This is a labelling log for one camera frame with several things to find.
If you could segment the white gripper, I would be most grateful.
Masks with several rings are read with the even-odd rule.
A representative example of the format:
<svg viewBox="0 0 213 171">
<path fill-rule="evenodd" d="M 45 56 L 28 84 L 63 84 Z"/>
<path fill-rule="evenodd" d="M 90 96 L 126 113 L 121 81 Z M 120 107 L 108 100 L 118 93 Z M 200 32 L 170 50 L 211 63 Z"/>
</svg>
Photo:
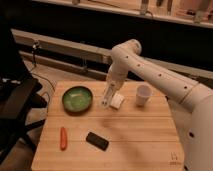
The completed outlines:
<svg viewBox="0 0 213 171">
<path fill-rule="evenodd" d="M 111 103 L 111 100 L 115 94 L 115 89 L 119 90 L 127 77 L 126 71 L 115 71 L 112 68 L 109 69 L 106 81 L 109 84 L 103 94 L 103 98 L 101 100 L 101 104 L 104 107 L 108 107 Z"/>
</svg>

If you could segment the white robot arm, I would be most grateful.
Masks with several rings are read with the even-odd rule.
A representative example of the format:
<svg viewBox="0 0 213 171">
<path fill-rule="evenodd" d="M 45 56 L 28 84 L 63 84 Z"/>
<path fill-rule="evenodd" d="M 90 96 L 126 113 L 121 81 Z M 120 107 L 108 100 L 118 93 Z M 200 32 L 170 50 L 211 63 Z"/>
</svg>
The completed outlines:
<svg viewBox="0 0 213 171">
<path fill-rule="evenodd" d="M 110 105 L 128 72 L 133 72 L 192 114 L 184 159 L 187 171 L 213 171 L 213 89 L 147 61 L 140 57 L 141 51 L 136 39 L 111 49 L 102 105 Z"/>
</svg>

